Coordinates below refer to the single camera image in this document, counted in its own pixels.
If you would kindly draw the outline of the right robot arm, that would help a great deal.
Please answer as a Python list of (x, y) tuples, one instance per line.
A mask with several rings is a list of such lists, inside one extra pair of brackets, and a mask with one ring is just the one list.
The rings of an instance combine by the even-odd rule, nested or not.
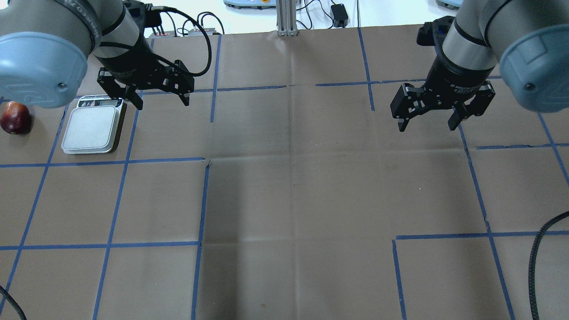
[(484, 115), (495, 67), (521, 107), (567, 109), (568, 13), (566, 0), (464, 0), (454, 17), (426, 22), (416, 41), (436, 57), (424, 85), (403, 83), (390, 104), (400, 132), (429, 111), (453, 110), (450, 130)]

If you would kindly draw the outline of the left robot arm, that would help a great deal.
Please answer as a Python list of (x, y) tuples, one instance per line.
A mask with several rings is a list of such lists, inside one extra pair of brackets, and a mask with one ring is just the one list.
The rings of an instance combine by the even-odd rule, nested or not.
[(156, 89), (189, 105), (195, 75), (182, 61), (153, 53), (144, 36), (158, 20), (158, 10), (138, 0), (9, 0), (1, 10), (1, 95), (62, 107), (77, 95), (94, 56), (108, 97), (140, 110), (137, 91)]

